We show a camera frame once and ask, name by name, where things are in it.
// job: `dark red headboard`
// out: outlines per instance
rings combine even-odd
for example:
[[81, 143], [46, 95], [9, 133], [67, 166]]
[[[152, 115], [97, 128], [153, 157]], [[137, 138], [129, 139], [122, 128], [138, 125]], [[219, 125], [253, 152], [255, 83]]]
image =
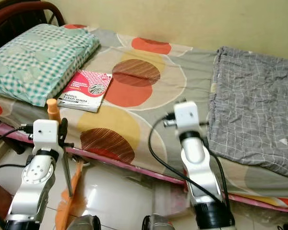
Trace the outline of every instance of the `dark red headboard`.
[[33, 26], [48, 23], [43, 10], [52, 11], [59, 26], [64, 25], [58, 8], [46, 1], [25, 1], [3, 6], [0, 8], [0, 47]]

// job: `mattress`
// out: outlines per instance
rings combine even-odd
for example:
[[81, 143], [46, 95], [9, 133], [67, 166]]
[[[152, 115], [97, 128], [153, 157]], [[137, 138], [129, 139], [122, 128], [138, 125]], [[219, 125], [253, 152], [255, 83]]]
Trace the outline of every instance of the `mattress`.
[[[92, 33], [101, 48], [81, 69], [113, 73], [113, 80], [98, 113], [60, 109], [61, 117], [69, 122], [66, 141], [92, 155], [175, 177], [150, 155], [148, 134], [151, 125], [184, 98], [196, 102], [201, 122], [207, 120], [216, 52], [101, 29]], [[46, 108], [0, 97], [0, 120], [10, 126], [47, 117]], [[158, 126], [152, 146], [163, 160], [182, 171], [174, 131]], [[256, 199], [288, 211], [287, 177], [258, 166], [221, 161], [228, 190], [236, 200]], [[214, 162], [212, 167], [218, 175]]]

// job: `black cable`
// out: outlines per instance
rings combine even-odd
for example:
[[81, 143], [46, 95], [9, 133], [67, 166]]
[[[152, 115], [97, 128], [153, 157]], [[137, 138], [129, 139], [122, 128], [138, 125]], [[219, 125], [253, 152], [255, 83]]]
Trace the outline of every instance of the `black cable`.
[[25, 165], [21, 165], [21, 164], [2, 164], [0, 165], [0, 168], [3, 167], [17, 167], [17, 168], [24, 168]]
[[218, 198], [216, 198], [215, 195], [213, 195], [212, 193], [210, 193], [208, 190], [206, 190], [205, 188], [201, 187], [199, 184], [195, 183], [193, 180], [191, 180], [189, 177], [185, 176], [184, 174], [182, 174], [181, 172], [179, 172], [178, 170], [174, 169], [173, 167], [171, 167], [170, 165], [168, 165], [167, 163], [165, 163], [163, 160], [161, 160], [154, 152], [154, 150], [152, 149], [151, 146], [151, 137], [153, 134], [153, 131], [155, 129], [155, 127], [159, 124], [159, 122], [163, 121], [164, 119], [166, 119], [167, 116], [164, 116], [162, 118], [159, 118], [152, 126], [149, 136], [148, 136], [148, 148], [150, 153], [153, 155], [153, 157], [163, 166], [165, 166], [167, 169], [171, 170], [173, 173], [175, 173], [176, 175], [180, 176], [182, 179], [186, 180], [187, 182], [193, 184], [195, 187], [197, 187], [198, 189], [202, 190], [204, 193], [206, 193], [207, 195], [209, 195], [216, 203], [218, 203], [221, 206], [224, 206], [224, 203], [222, 203]]
[[22, 130], [22, 129], [23, 129], [23, 127], [19, 127], [19, 128], [13, 129], [13, 130], [11, 130], [11, 131], [3, 134], [3, 135], [0, 137], [0, 140], [1, 140], [2, 138], [6, 137], [7, 135], [9, 135], [9, 134], [11, 134], [11, 133], [13, 133], [13, 132], [16, 132], [16, 131], [18, 131], [18, 130]]
[[225, 175], [224, 175], [222, 164], [221, 164], [220, 160], [218, 159], [218, 157], [207, 146], [205, 146], [205, 147], [208, 150], [209, 154], [214, 157], [214, 159], [216, 160], [217, 165], [220, 169], [222, 185], [223, 185], [224, 194], [225, 194], [225, 203], [226, 203], [227, 208], [230, 210], [228, 190], [227, 190], [227, 185], [226, 185], [226, 180], [225, 180]]

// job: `booklet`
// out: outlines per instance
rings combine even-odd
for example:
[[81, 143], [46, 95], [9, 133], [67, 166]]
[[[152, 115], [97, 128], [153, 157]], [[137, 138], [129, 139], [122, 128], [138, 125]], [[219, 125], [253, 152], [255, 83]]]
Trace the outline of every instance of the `booklet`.
[[97, 113], [112, 74], [78, 70], [58, 98], [58, 106]]

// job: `floor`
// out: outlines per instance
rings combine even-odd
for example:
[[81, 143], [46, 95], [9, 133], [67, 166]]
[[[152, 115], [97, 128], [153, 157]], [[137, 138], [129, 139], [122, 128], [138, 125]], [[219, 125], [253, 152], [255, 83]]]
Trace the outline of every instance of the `floor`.
[[[0, 164], [24, 164], [31, 149], [22, 155], [9, 150], [1, 159]], [[69, 161], [71, 174], [76, 169], [75, 162]], [[19, 168], [1, 168], [0, 185], [14, 195], [21, 183]], [[61, 192], [66, 188], [62, 165], [57, 163], [56, 181], [50, 193], [47, 209], [41, 224], [41, 230], [55, 229], [55, 216], [61, 201]], [[77, 216], [97, 215], [102, 223], [102, 230], [136, 230], [141, 229], [144, 216], [151, 215], [154, 186], [151, 179], [137, 173], [91, 161], [84, 168], [78, 185], [78, 193], [82, 194], [79, 206], [75, 207], [70, 221]], [[232, 202], [232, 211], [238, 230], [277, 230], [277, 225], [288, 222], [288, 214], [267, 210], [259, 207]], [[176, 230], [197, 229], [194, 214], [186, 210], [182, 215], [171, 218]]]

